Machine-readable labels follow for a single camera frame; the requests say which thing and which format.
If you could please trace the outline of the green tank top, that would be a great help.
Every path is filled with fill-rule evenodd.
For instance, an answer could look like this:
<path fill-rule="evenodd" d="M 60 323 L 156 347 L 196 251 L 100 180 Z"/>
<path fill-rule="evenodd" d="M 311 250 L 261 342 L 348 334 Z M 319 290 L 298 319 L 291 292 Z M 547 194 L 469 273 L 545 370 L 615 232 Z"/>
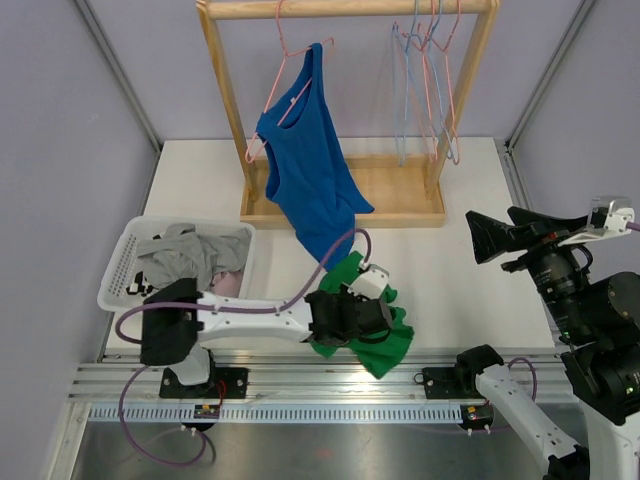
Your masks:
<path fill-rule="evenodd" d="M 360 252 L 352 251 L 324 275 L 318 289 L 331 294 L 339 293 L 344 284 L 350 285 L 359 275 L 362 260 L 363 255 Z M 397 291 L 391 287 L 386 287 L 382 296 L 389 305 L 393 318 L 393 327 L 389 334 L 367 336 L 367 339 L 375 340 L 375 343 L 352 340 L 345 345 L 376 379 L 383 378 L 404 359 L 414 337 L 414 329 L 405 324 L 406 310 L 391 304 L 397 296 Z"/>

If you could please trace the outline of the pink hanger of striped top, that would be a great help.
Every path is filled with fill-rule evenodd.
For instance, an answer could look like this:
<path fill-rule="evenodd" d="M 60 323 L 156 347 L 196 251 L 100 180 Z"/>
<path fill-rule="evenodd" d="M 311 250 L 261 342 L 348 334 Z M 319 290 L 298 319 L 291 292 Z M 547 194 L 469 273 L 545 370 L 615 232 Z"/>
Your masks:
<path fill-rule="evenodd" d="M 442 22 L 442 18 L 444 16 L 444 2 L 432 1 L 431 7 L 432 7 L 432 18 L 430 20 L 428 33 L 426 34 L 426 38 L 425 38 L 427 62 L 431 67 L 434 82 L 435 82 L 441 132 L 445 134 L 445 137 L 447 140 L 445 157 L 448 160 L 451 160 L 455 166 L 458 166 L 460 164 L 460 145 L 459 145 L 459 135 L 457 131 L 457 124 L 456 124 L 456 121 L 458 120 L 458 118 L 457 118 L 457 107 L 455 105 L 455 100 L 454 100 L 454 85 L 453 85 L 453 79 L 451 74 L 449 51 L 450 51 L 451 43 L 455 37 L 456 31 L 460 22 L 461 2 L 460 1 L 456 2 L 455 20 L 445 40 L 437 39 L 438 29 L 439 29 L 440 23 Z M 448 101 L 447 115 L 450 118 L 449 123 L 447 123 L 447 120 L 444 115 L 444 107 L 443 107 L 444 96 L 440 86 L 439 76 L 438 76 L 438 73 L 434 71 L 434 64 L 432 60 L 432 53 L 435 53 L 436 51 L 438 51 L 442 55 L 443 62 L 444 62 L 444 74 L 446 79 L 446 93 L 447 93 L 447 101 Z"/>

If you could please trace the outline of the blue hanger of mauve top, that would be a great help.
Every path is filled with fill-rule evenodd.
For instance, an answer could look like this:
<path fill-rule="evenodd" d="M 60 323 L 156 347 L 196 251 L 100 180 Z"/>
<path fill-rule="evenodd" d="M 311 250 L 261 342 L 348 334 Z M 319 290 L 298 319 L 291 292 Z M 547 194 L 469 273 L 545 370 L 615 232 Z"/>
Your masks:
<path fill-rule="evenodd" d="M 453 88 L 448 53 L 450 43 L 453 40 L 453 36 L 456 33 L 459 23 L 460 11 L 457 11 L 457 17 L 446 41 L 441 44 L 435 38 L 435 35 L 444 14 L 443 2 L 431 1 L 430 8 L 429 24 L 424 26 L 419 22 L 416 26 L 416 33 L 418 35 L 418 51 L 421 54 L 427 125 L 433 148 L 437 149 L 441 143 L 441 141 L 437 140 L 436 137 L 443 134 L 446 140 L 445 159 L 450 160 L 454 165 L 458 165 L 460 163 L 458 133 L 455 126 L 446 126 L 446 115 L 444 112 L 445 97 L 443 95 L 443 88 L 440 85 L 435 54 L 439 52 L 444 60 L 447 93 L 446 100 L 448 101 L 451 118 L 452 120 L 455 120 L 456 111 L 453 101 Z"/>

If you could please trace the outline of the mauve pink tank top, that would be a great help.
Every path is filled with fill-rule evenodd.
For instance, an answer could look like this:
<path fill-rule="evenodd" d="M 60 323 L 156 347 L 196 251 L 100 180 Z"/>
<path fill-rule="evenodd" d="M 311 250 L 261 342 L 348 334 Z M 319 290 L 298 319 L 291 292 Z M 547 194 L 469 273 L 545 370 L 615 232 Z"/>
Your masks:
<path fill-rule="evenodd" d="M 238 298 L 240 296 L 242 282 L 242 271 L 219 272 L 213 276 L 210 290 L 215 295 Z"/>

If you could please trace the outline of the blue tank top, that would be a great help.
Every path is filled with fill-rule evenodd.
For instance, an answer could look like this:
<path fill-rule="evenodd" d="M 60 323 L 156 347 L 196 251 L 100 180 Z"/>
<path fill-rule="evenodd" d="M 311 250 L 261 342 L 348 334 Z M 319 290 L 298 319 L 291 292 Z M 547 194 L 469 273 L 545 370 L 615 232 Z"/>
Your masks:
<path fill-rule="evenodd" d="M 355 227 L 356 215 L 374 211 L 351 175 L 325 101 L 321 44 L 305 52 L 297 78 L 261 114 L 256 133 L 269 165 L 266 198 L 320 262 Z"/>

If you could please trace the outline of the grey tank top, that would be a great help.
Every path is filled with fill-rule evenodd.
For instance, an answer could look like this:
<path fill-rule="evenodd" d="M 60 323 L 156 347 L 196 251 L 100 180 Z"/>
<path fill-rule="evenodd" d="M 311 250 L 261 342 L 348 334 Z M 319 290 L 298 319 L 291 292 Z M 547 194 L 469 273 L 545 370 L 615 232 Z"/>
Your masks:
<path fill-rule="evenodd" d="M 177 223 L 158 238 L 140 241 L 136 253 L 144 277 L 155 289 L 180 279 L 195 279 L 197 289 L 205 290 L 213 286 L 217 275 L 241 272 L 249 246 L 245 228 L 209 235 L 198 233 L 194 224 Z"/>

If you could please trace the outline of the blue hanger of green top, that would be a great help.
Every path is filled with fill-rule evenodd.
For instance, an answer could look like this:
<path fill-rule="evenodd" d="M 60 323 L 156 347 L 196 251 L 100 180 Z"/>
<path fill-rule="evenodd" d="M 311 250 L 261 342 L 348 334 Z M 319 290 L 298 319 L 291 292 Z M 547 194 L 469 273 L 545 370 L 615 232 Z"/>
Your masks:
<path fill-rule="evenodd" d="M 411 116 L 415 117 L 420 137 L 425 140 L 423 123 L 423 103 L 416 91 L 413 73 L 411 48 L 413 41 L 419 40 L 417 34 L 418 9 L 420 2 L 413 2 L 413 16 L 409 31 L 405 31 L 398 22 L 394 22 L 390 31 L 391 44 L 391 101 L 393 139 L 399 167 L 406 164 L 408 158 L 407 139 Z"/>

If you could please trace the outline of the black white striped tank top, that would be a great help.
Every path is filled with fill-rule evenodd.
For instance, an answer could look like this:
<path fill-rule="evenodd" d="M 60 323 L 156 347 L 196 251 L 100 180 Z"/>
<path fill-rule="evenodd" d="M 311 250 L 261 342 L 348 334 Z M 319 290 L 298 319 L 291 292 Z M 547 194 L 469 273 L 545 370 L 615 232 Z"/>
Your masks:
<path fill-rule="evenodd" d="M 125 292 L 129 296 L 147 297 L 151 295 L 155 290 L 155 287 L 151 285 L 143 271 L 136 273 L 132 279 L 130 285 L 125 289 Z"/>

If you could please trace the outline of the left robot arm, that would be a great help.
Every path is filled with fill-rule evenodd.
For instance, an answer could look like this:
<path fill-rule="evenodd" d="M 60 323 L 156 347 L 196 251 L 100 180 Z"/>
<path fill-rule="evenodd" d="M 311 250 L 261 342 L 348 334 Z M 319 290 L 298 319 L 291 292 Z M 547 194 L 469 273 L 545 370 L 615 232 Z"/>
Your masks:
<path fill-rule="evenodd" d="M 141 363 L 164 367 L 179 398 L 203 398 L 215 388 L 213 353 L 203 344 L 220 338 L 277 338 L 339 347 L 352 340 L 379 343 L 390 335 L 391 307 L 381 298 L 318 290 L 290 305 L 200 292 L 181 279 L 143 302 Z"/>

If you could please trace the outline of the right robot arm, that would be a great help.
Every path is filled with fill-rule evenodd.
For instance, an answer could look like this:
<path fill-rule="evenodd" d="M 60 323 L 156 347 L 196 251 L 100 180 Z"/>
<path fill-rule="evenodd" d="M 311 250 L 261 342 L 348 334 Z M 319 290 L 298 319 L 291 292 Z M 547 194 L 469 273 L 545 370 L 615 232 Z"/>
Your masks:
<path fill-rule="evenodd" d="M 566 376 L 583 412 L 588 444 L 566 435 L 513 380 L 502 357 L 481 345 L 460 353 L 454 384 L 466 396 L 492 404 L 535 456 L 546 479 L 636 479 L 639 476 L 639 276 L 620 272 L 596 283 L 587 243 L 639 228 L 625 197 L 599 197 L 588 215 L 561 219 L 512 206 L 504 223 L 468 211 L 475 260 L 527 271 L 568 351 Z"/>

